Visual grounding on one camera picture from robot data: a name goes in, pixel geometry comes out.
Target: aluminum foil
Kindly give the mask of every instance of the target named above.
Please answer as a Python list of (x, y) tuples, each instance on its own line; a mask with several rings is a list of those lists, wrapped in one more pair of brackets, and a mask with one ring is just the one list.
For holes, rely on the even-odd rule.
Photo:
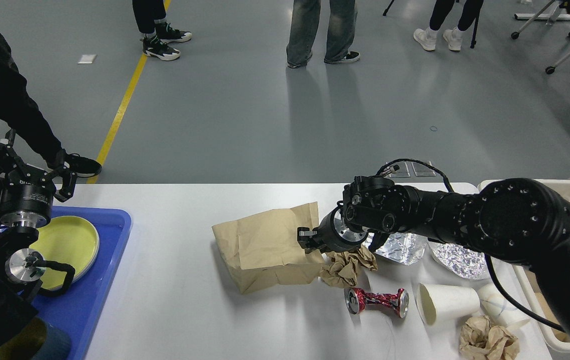
[[(369, 246), (372, 241), (372, 234), (369, 234), (363, 244)], [(375, 254), (394, 262), (411, 265), (422, 259), (427, 248), (427, 238), (421, 235), (397, 232), (391, 234), (387, 242), (376, 250)]]
[(458, 244), (429, 243), (431, 255), (454, 274), (470, 280), (488, 279), (489, 271), (480, 252), (467, 250)]

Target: shoe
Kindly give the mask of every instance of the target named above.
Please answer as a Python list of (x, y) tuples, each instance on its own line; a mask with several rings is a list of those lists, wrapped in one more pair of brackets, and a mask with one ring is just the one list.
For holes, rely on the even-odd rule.
[[(55, 169), (60, 165), (47, 162), (47, 166), (49, 169)], [(78, 153), (65, 153), (65, 166), (75, 172), (79, 178), (91, 178), (102, 171), (102, 165), (99, 162), (82, 157)]]
[(158, 35), (152, 38), (144, 38), (141, 41), (143, 42), (143, 54), (148, 57), (155, 57), (166, 62), (180, 57), (180, 51), (161, 41)]
[(357, 62), (358, 60), (360, 60), (360, 52), (358, 51), (347, 51), (347, 55), (345, 55), (345, 57), (343, 57), (342, 59), (338, 60), (338, 61), (327, 61), (327, 59), (324, 60), (324, 62), (326, 64), (349, 64), (349, 63), (354, 63)]
[(445, 30), (443, 39), (447, 41), (449, 50), (460, 51), (460, 46), (463, 43), (463, 32), (458, 27), (454, 27), (452, 30)]
[(298, 69), (298, 68), (302, 68), (303, 66), (307, 66), (307, 64), (309, 63), (309, 60), (312, 58), (313, 55), (314, 55), (314, 53), (312, 51), (310, 51), (309, 57), (307, 58), (307, 61), (304, 64), (292, 64), (288, 61), (287, 67), (290, 69)]
[(157, 23), (156, 34), (165, 43), (186, 43), (191, 40), (191, 32), (170, 27), (170, 23)]
[(436, 50), (436, 32), (432, 29), (416, 29), (413, 39), (417, 41), (425, 51)]

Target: plate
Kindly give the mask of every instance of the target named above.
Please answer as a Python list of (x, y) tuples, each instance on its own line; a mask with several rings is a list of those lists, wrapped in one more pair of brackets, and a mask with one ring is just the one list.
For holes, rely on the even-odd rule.
[[(59, 216), (38, 231), (38, 241), (30, 248), (37, 250), (45, 260), (72, 265), (76, 269), (74, 283), (87, 273), (96, 260), (100, 239), (94, 225), (86, 219)], [(65, 272), (47, 269), (40, 280), (43, 281), (43, 289), (58, 290), (65, 280)]]

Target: gray floor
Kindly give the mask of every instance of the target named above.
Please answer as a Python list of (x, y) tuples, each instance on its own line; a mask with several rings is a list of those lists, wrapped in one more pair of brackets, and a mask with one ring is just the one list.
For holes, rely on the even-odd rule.
[[(174, 0), (170, 21), (194, 38), (177, 61), (147, 61), (99, 182), (339, 183), (399, 157), (431, 160), (454, 182), (568, 178), (570, 59), (543, 69), (570, 49), (570, 23), (536, 22), (513, 41), (513, 14), (536, 9), (486, 1), (476, 49), (439, 39), (427, 53), (411, 34), (432, 5), (398, 0), (384, 17), (386, 1), (360, 0), (362, 60), (333, 66), (323, 2), (314, 57), (291, 70), (291, 1)], [(140, 57), (131, 2), (0, 0), (0, 30), (65, 148), (96, 157)], [(98, 57), (76, 64), (82, 54)]]

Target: white paper cup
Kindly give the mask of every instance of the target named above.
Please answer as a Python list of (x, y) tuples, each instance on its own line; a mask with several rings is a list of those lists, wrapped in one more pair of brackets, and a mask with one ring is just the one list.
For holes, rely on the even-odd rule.
[(478, 294), (470, 287), (418, 284), (416, 305), (427, 325), (456, 319), (480, 309)]
[(495, 285), (487, 284), (478, 290), (478, 297), (485, 312), (496, 324), (514, 331), (529, 322), (529, 316), (504, 298)]

